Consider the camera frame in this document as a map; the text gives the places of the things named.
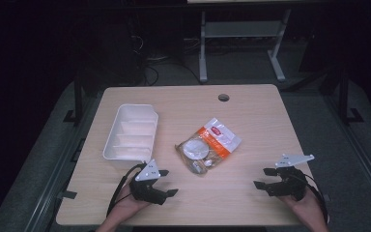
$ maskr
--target snack bag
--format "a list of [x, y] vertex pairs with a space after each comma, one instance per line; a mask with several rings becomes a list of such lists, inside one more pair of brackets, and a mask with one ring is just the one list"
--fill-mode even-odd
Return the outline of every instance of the snack bag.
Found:
[[204, 127], [188, 140], [175, 148], [188, 169], [195, 174], [205, 174], [227, 158], [241, 143], [216, 118], [212, 118]]

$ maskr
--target wooden table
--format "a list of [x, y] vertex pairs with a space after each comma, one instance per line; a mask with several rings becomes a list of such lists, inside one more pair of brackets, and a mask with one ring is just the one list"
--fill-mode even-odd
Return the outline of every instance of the wooden table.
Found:
[[[226, 94], [229, 101], [219, 101]], [[296, 217], [253, 181], [279, 182], [263, 168], [274, 167], [282, 154], [302, 154], [284, 103], [273, 85], [217, 85], [109, 88], [104, 92], [68, 191], [57, 215], [63, 225], [101, 224], [110, 198], [126, 170], [102, 156], [117, 109], [124, 103], [151, 104], [158, 114], [153, 158], [170, 171], [155, 189], [179, 189], [126, 225], [289, 225]], [[243, 142], [204, 177], [192, 174], [174, 149], [213, 117]], [[306, 163], [298, 165], [311, 175]]]

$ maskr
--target human hand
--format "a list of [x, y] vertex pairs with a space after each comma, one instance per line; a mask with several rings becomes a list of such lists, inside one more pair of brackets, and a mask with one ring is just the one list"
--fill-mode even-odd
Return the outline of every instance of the human hand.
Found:
[[305, 195], [301, 201], [297, 201], [295, 197], [291, 195], [278, 196], [278, 198], [287, 204], [291, 211], [298, 217], [300, 222], [311, 231], [328, 231], [320, 202], [309, 187], [306, 187]]
[[114, 232], [120, 223], [133, 217], [137, 212], [151, 204], [146, 201], [134, 199], [130, 194], [129, 185], [122, 187], [117, 199], [118, 203], [113, 207], [106, 220], [96, 230], [97, 232]]

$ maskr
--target table hole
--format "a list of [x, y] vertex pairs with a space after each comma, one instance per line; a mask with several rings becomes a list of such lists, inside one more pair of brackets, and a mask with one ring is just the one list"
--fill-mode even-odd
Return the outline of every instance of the table hole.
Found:
[[218, 99], [222, 102], [228, 102], [230, 100], [230, 96], [226, 94], [220, 94], [218, 95]]

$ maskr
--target white plastic tray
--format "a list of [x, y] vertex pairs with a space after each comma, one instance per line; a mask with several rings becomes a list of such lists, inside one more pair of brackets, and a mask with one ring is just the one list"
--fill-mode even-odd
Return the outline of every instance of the white plastic tray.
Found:
[[158, 115], [149, 104], [122, 104], [107, 138], [103, 156], [119, 167], [131, 168], [149, 162]]

